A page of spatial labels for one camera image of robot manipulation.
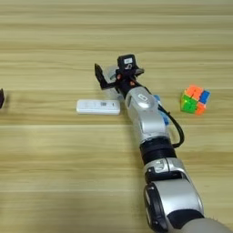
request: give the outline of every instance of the black cable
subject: black cable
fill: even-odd
[[[172,121],[174,126],[176,127],[178,134],[179,134],[179,142],[172,144],[172,146],[173,146],[173,148],[180,147],[183,144],[183,142],[185,141],[185,135],[184,135],[184,131],[183,131],[182,127],[179,125],[179,123],[176,121],[176,119],[173,118],[170,115],[170,113],[167,112],[161,105],[158,105],[158,110],[165,113],[170,118],[170,120]]]
[[[136,77],[135,77],[135,78],[130,77],[129,79],[130,79],[131,81],[133,81],[134,83],[136,83],[138,86],[142,86],[141,84],[139,84],[139,83],[136,81]],[[146,86],[142,86],[142,87],[144,87],[144,88],[146,89],[146,91],[147,91],[150,95],[152,95],[152,94],[150,93],[150,91],[147,89]]]

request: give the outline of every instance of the black object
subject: black object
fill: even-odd
[[[136,77],[144,73],[143,69],[138,68],[134,55],[120,56],[117,60],[118,69],[116,70],[116,82],[108,83],[103,75],[100,65],[95,64],[96,78],[101,89],[115,88],[120,91],[123,96],[127,95],[128,90],[139,86]]]
[[[182,178],[180,172],[178,171],[157,173],[153,167],[149,167],[145,173],[145,180],[148,184],[153,181],[168,180],[168,179],[170,180],[177,178]]]
[[[204,216],[195,209],[176,210],[168,214],[167,217],[175,229],[182,229],[191,220],[204,218]]]
[[[4,90],[1,89],[0,90],[0,108],[2,108],[4,101],[5,101]]]
[[[157,187],[151,183],[144,189],[148,225],[157,233],[167,232],[167,222]]]
[[[145,141],[140,150],[144,165],[160,158],[177,157],[168,137],[155,137]]]

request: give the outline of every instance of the green cube face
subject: green cube face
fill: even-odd
[[[198,104],[198,101],[196,99],[186,96],[185,94],[183,94],[183,96],[181,97],[181,100],[188,101],[188,103],[190,103],[191,105]]]
[[[198,102],[186,95],[181,97],[181,110],[188,113],[195,113]]]

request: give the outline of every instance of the rubik's cube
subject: rubik's cube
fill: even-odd
[[[206,104],[210,92],[195,85],[190,85],[181,97],[181,111],[202,115],[206,110]]]

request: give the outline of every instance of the white rectangular object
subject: white rectangular object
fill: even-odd
[[[125,64],[133,63],[133,59],[131,57],[127,58],[127,59],[124,60],[124,63]]]
[[[120,103],[118,100],[79,99],[76,111],[79,114],[118,115]]]

